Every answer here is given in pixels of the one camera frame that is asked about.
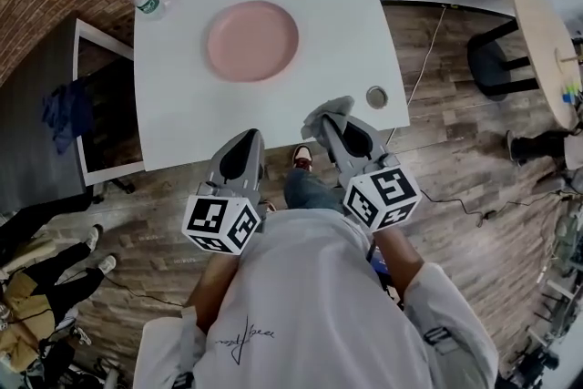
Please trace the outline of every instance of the bottle label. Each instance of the bottle label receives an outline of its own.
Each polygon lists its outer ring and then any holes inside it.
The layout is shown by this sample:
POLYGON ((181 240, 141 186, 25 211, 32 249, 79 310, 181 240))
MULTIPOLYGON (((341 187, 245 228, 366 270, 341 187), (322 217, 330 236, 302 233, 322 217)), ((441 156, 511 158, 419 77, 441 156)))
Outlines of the bottle label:
POLYGON ((145 14, 151 14, 160 5, 160 0, 148 0, 144 5, 138 8, 145 14))

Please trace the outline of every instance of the white cube with black marker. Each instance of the white cube with black marker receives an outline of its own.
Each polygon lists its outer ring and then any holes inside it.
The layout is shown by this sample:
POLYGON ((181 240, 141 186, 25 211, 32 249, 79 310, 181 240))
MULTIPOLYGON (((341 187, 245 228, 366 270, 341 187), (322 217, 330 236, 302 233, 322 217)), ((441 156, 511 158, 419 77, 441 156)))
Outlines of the white cube with black marker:
POLYGON ((370 231, 377 231, 408 220, 420 201, 413 175, 398 165, 352 177, 343 203, 370 231))
POLYGON ((247 198, 192 195, 182 233, 205 251, 240 255, 260 223, 247 198))

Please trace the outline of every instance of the person's leg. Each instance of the person's leg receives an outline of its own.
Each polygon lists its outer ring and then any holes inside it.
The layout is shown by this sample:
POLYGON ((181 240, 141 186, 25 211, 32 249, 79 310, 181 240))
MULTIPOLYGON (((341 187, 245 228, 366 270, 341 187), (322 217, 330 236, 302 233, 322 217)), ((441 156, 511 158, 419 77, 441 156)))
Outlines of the person's leg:
POLYGON ((52 285, 55 285, 61 274, 71 266, 84 260, 91 253, 91 249, 86 243, 78 243, 66 250, 61 251, 48 260, 38 262, 24 270, 24 274, 36 282, 34 295, 41 295, 52 285))
POLYGON ((45 387, 54 387, 58 379, 65 373, 75 357, 75 349, 71 345, 72 337, 61 339, 53 345, 43 360, 45 367, 45 387))
POLYGON ((55 326, 57 326, 66 312, 73 308, 77 303, 89 298, 97 290, 104 273, 99 268, 87 269, 87 275, 76 281, 66 282, 55 285, 45 292, 48 304, 53 310, 55 316, 55 326))
POLYGON ((51 201, 45 204, 24 208, 0 226, 0 265, 12 260, 18 246, 29 241, 38 230, 57 214, 80 212, 91 205, 93 187, 83 195, 51 201))
POLYGON ((513 138, 508 141, 511 159, 526 162, 545 156, 562 158, 567 135, 564 131, 547 131, 535 138, 513 138))
POLYGON ((288 173, 283 194, 290 210, 325 209, 343 213, 338 193, 312 174, 312 154, 305 146, 299 146, 294 152, 293 169, 288 173))

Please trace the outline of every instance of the jeans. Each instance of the jeans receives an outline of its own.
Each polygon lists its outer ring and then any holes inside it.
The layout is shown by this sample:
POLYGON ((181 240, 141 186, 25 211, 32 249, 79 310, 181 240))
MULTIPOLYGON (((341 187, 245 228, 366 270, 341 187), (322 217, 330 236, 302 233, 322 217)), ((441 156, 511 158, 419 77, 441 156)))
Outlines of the jeans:
POLYGON ((335 210, 344 214, 343 189, 329 189, 308 170, 290 170, 283 195, 290 210, 335 210))

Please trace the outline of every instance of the red and white sneaker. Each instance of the red and white sneaker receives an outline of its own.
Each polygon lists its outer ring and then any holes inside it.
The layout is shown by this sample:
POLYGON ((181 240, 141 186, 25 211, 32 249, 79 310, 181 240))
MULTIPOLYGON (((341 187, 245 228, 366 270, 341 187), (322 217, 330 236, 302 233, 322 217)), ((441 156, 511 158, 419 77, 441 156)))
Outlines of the red and white sneaker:
POLYGON ((264 202, 265 202, 265 210, 267 212, 276 212, 277 211, 277 209, 275 208, 275 205, 271 201, 265 200, 264 202))
POLYGON ((292 164, 295 169, 312 172, 312 152, 307 146, 300 145, 293 151, 292 164))

